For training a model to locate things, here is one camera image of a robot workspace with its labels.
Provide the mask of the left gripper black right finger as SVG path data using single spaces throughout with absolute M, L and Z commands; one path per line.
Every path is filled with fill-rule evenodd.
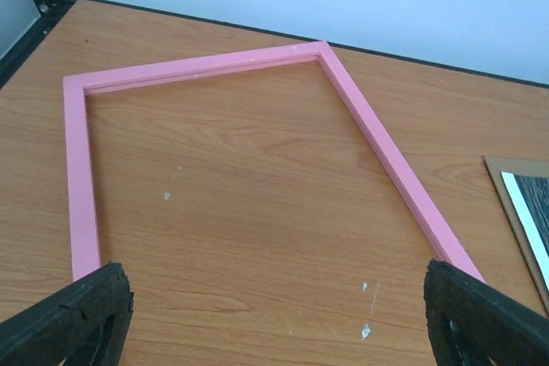
M 438 365 L 548 364 L 548 319 L 459 268 L 431 260 L 424 300 Z

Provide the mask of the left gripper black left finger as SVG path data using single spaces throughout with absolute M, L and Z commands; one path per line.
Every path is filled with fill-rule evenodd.
M 2 365 L 117 365 L 134 293 L 110 262 L 1 322 Z

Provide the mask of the pink wooden picture frame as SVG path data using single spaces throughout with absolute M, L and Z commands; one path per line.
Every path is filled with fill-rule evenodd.
M 87 127 L 87 96 L 311 61 L 322 65 L 438 257 L 476 279 L 481 279 L 479 269 L 364 94 L 329 44 L 324 41 L 193 57 L 65 77 L 63 104 L 73 279 L 81 279 L 101 265 Z

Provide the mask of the sunset lake photo print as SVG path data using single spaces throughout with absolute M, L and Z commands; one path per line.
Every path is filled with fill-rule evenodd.
M 548 177 L 507 171 L 501 176 L 540 270 L 543 289 L 548 291 Z

